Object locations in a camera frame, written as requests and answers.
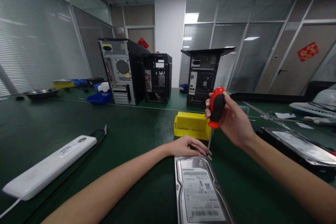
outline black computer case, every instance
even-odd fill
[[[187,105],[205,108],[205,100],[214,90],[218,64],[221,56],[231,53],[235,47],[181,50],[190,57]]]
[[[143,55],[145,101],[168,103],[172,90],[172,62],[168,54]]]
[[[114,103],[137,105],[145,97],[142,55],[150,52],[126,38],[99,38]]]

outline metal tray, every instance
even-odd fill
[[[336,156],[312,143],[298,132],[282,128],[262,128],[311,165],[336,167]]]
[[[50,88],[50,89],[36,89],[32,91],[23,92],[22,94],[26,95],[29,99],[41,99],[48,98],[57,95],[60,89]]]
[[[204,156],[175,157],[178,223],[235,223],[222,189]]]

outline barcode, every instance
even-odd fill
[[[193,216],[217,216],[218,211],[192,211],[191,212]]]
[[[183,175],[208,175],[206,172],[197,172],[197,171],[186,171],[183,173]]]

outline yellow box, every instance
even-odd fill
[[[61,80],[54,81],[52,82],[52,84],[54,85],[55,88],[71,88],[75,86],[75,84],[71,81],[61,81]]]
[[[183,137],[192,136],[199,140],[209,141],[211,128],[208,126],[209,119],[204,114],[181,112],[177,113],[174,121],[174,135]]]

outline hand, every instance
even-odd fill
[[[225,96],[226,105],[219,120],[219,127],[227,135],[227,137],[238,147],[243,147],[247,141],[254,140],[256,134],[252,128],[249,117],[239,107],[239,105],[231,99],[227,92]],[[211,116],[210,99],[205,101],[205,118]]]
[[[201,141],[185,135],[173,142],[164,144],[169,156],[206,156],[208,148]]]

